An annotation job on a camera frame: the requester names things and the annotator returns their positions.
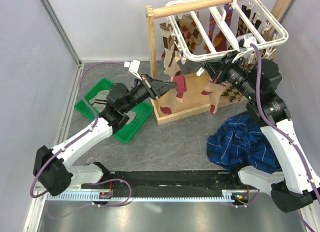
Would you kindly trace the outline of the beige sock maroon purple stripes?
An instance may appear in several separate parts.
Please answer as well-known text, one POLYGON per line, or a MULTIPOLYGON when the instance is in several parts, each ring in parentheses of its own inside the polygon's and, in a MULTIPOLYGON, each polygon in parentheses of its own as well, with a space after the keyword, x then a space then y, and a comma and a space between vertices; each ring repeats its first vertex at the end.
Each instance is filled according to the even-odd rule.
POLYGON ((201 94, 209 97, 211 114, 215 114, 217 112, 220 96, 230 86, 231 84, 228 81, 224 81, 220 84, 215 83, 213 80, 208 81, 201 94))

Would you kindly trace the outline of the white plastic clip hanger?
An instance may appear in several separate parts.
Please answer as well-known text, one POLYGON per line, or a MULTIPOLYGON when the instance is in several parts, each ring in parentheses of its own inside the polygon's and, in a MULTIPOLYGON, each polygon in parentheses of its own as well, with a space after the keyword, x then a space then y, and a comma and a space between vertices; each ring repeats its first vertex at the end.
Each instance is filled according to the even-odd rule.
POLYGON ((265 50, 268 56, 275 51, 276 46, 284 44, 289 38, 285 28, 260 0, 232 0, 228 4, 214 7, 209 7, 208 2, 178 0, 166 4, 164 9, 171 13, 167 16, 166 24, 170 25, 174 51, 178 51, 180 56, 177 63, 184 64, 186 60, 202 62, 221 58, 228 52, 239 52, 237 37, 248 33, 255 36, 258 48, 265 50), (193 53, 188 50, 175 20, 176 15, 188 14, 193 17, 202 35, 202 43, 196 46, 193 53), (210 14, 216 21, 213 44, 208 38, 210 14), (210 53, 205 51, 205 44, 210 53))

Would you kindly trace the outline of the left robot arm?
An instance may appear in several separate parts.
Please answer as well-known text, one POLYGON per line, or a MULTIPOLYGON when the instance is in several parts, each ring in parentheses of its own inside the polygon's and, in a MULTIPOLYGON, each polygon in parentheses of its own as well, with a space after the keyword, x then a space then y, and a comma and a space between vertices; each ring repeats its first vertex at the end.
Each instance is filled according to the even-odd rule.
POLYGON ((93 146, 121 130, 129 121, 128 112, 145 99, 157 100, 176 86, 147 74, 137 75, 134 86, 128 89, 123 83, 115 83, 109 89, 105 108, 94 121, 65 142, 52 148, 40 147, 35 156, 33 175, 45 191, 57 196, 68 187, 94 184, 106 188, 110 177, 100 163, 75 166, 74 162, 93 146))

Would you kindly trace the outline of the green plastic tray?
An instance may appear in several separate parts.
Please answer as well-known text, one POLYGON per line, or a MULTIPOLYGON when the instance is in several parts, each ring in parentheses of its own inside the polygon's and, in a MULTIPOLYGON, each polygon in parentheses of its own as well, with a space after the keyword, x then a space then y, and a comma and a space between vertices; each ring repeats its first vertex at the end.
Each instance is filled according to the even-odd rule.
MULTIPOLYGON (((92 99, 99 91, 108 90, 114 84, 111 80, 107 78, 100 79, 86 94, 85 99, 92 99)), ((84 117, 88 118, 90 121, 93 121, 95 118, 92 110, 86 105, 83 99, 79 99, 74 108, 80 112, 84 117)), ((119 130, 114 137, 118 139, 122 143, 129 143, 129 141, 135 136, 138 130, 142 127, 142 125, 148 120, 152 112, 154 111, 154 107, 144 101, 134 107, 131 111, 136 113, 135 120, 129 124, 125 125, 121 130, 119 130)))

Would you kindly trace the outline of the beige sock maroon toe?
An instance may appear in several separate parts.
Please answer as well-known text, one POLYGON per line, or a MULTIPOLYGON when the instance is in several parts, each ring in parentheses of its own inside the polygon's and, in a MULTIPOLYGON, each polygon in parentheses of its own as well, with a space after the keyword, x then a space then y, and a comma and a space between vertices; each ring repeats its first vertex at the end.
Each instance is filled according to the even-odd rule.
POLYGON ((178 75, 170 79, 175 82, 176 86, 168 91, 159 100, 159 108, 163 114, 169 115, 174 113, 183 102, 184 93, 187 91, 187 83, 184 75, 178 75))

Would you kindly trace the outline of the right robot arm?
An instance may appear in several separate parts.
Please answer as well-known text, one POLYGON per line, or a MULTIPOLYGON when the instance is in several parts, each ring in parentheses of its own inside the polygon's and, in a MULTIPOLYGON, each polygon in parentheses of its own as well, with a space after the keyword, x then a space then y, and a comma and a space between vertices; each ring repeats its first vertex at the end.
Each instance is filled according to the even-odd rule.
POLYGON ((227 53, 220 60, 201 63, 218 84, 229 82, 248 99, 246 109, 269 142, 280 172, 268 173, 252 165, 241 165, 229 176, 233 188, 251 185, 271 196, 283 212, 291 212, 320 198, 320 177, 313 171, 296 136, 291 114, 276 89, 282 76, 278 65, 259 59, 251 70, 227 53))

